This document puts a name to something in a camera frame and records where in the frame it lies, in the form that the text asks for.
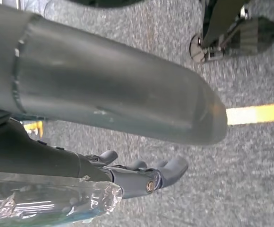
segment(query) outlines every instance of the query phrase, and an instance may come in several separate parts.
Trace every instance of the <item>brass bolt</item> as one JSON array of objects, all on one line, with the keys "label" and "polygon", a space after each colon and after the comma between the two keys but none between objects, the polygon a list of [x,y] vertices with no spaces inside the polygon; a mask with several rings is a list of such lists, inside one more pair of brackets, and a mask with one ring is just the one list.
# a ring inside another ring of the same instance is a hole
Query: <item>brass bolt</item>
[{"label": "brass bolt", "polygon": [[155,183],[153,181],[149,181],[146,184],[146,191],[148,193],[152,193],[155,190]]}]

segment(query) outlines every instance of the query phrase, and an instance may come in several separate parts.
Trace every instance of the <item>plastic wrap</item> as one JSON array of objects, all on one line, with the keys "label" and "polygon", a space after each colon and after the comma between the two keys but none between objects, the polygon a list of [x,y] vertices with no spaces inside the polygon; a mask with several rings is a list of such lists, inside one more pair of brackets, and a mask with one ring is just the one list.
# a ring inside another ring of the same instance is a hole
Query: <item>plastic wrap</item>
[{"label": "plastic wrap", "polygon": [[55,227],[112,212],[122,197],[111,182],[0,173],[0,227]]}]

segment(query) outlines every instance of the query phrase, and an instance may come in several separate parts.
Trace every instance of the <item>bolt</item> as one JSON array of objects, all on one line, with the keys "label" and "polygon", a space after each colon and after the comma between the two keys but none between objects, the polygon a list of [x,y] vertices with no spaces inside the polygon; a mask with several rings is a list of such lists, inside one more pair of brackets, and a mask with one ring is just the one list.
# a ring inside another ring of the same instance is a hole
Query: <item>bolt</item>
[{"label": "bolt", "polygon": [[201,38],[198,38],[198,45],[201,46],[201,45],[201,39]]},{"label": "bolt", "polygon": [[149,181],[146,184],[146,191],[148,193],[152,193],[155,190],[155,183],[153,181]]}]

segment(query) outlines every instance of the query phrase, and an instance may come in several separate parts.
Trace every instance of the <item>gray carpet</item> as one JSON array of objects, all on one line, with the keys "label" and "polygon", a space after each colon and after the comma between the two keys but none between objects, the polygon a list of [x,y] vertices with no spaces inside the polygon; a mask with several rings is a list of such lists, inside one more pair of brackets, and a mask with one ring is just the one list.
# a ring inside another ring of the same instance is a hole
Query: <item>gray carpet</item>
[{"label": "gray carpet", "polygon": [[[274,103],[274,46],[257,56],[194,65],[188,50],[201,27],[198,0],[147,0],[116,10],[79,7],[64,0],[33,1],[28,10],[134,46],[194,69],[226,107]],[[251,14],[274,19],[274,0],[255,0]],[[180,182],[145,198],[122,202],[97,227],[274,227],[274,123],[230,127],[211,147],[190,147],[68,122],[45,125],[52,145],[83,154],[115,149],[119,163],[183,155],[190,168]]]}]

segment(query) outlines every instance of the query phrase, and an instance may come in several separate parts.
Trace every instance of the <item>yellow stripe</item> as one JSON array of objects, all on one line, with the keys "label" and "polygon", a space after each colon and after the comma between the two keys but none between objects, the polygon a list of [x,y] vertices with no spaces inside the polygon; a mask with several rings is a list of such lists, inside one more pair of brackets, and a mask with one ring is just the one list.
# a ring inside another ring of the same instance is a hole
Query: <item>yellow stripe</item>
[{"label": "yellow stripe", "polygon": [[274,104],[230,108],[226,113],[228,125],[274,122]]},{"label": "yellow stripe", "polygon": [[39,130],[39,136],[42,138],[44,134],[44,125],[42,122],[34,122],[31,124],[25,124],[23,125],[25,130],[26,131],[34,131],[34,130]]}]

